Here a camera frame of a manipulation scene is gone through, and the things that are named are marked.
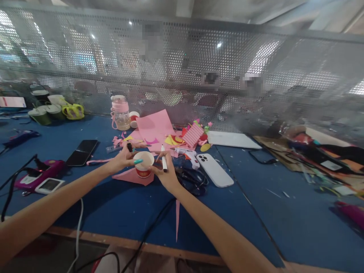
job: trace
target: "hand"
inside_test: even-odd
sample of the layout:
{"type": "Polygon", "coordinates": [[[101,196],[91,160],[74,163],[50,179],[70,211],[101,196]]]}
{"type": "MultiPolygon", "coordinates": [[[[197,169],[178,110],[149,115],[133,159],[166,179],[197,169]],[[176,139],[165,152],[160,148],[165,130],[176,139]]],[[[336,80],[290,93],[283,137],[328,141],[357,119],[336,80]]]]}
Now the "hand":
{"type": "Polygon", "coordinates": [[[157,157],[157,160],[162,156],[166,157],[168,171],[165,173],[162,169],[158,169],[155,166],[151,166],[149,167],[149,169],[158,176],[159,180],[161,181],[162,185],[167,189],[167,191],[172,193],[173,190],[181,186],[180,183],[178,182],[176,172],[174,171],[172,156],[168,151],[163,151],[163,152],[154,151],[154,152],[159,155],[157,157]]]}
{"type": "MultiPolygon", "coordinates": [[[[133,148],[146,148],[146,144],[135,144],[131,143],[133,148]]],[[[127,143],[123,143],[123,148],[120,153],[113,159],[111,159],[106,165],[108,165],[110,172],[117,173],[118,171],[121,171],[122,169],[133,166],[135,164],[143,162],[142,159],[133,160],[132,158],[137,154],[138,152],[129,152],[127,148],[127,143]]]]}

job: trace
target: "pink water bottle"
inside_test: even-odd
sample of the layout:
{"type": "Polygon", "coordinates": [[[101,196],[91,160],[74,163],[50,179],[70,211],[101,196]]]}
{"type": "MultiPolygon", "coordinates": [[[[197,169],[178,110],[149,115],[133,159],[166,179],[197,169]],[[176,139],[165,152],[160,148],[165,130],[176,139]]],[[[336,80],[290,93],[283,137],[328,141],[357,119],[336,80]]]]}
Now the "pink water bottle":
{"type": "Polygon", "coordinates": [[[112,128],[125,131],[130,128],[129,104],[123,95],[111,96],[112,128]]]}

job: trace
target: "red paper cup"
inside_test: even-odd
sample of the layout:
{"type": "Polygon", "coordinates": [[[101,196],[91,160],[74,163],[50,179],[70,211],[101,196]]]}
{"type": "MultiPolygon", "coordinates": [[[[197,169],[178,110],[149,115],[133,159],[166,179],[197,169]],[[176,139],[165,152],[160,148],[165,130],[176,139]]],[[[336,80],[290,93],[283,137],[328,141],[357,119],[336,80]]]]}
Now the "red paper cup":
{"type": "Polygon", "coordinates": [[[137,118],[140,117],[139,113],[136,111],[132,111],[129,113],[129,117],[130,117],[130,126],[132,128],[137,128],[138,127],[137,118]]]}
{"type": "Polygon", "coordinates": [[[143,151],[139,152],[134,156],[134,160],[143,159],[142,163],[135,164],[136,174],[140,178],[147,178],[150,176],[151,171],[148,170],[149,166],[152,166],[154,163],[154,157],[150,152],[143,151]]]}

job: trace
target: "red cup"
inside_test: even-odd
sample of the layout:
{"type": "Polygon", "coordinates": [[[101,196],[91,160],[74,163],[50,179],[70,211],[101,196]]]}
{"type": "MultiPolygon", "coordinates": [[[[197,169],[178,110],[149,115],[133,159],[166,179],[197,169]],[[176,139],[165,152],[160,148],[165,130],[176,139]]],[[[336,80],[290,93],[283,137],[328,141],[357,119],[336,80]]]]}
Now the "red cup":
{"type": "Polygon", "coordinates": [[[142,163],[135,164],[136,174],[140,178],[147,178],[150,176],[151,171],[148,167],[152,166],[154,163],[154,157],[150,152],[143,151],[139,152],[134,156],[134,160],[143,159],[142,163]]]}

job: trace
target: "white phone case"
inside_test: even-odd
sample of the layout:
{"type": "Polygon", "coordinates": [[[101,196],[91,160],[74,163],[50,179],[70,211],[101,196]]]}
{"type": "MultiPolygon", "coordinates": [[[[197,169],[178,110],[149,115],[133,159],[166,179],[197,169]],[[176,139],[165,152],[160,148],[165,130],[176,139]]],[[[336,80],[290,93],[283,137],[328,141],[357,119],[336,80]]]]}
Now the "white phone case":
{"type": "Polygon", "coordinates": [[[196,158],[216,187],[224,188],[234,184],[234,180],[210,154],[199,154],[196,158]]]}

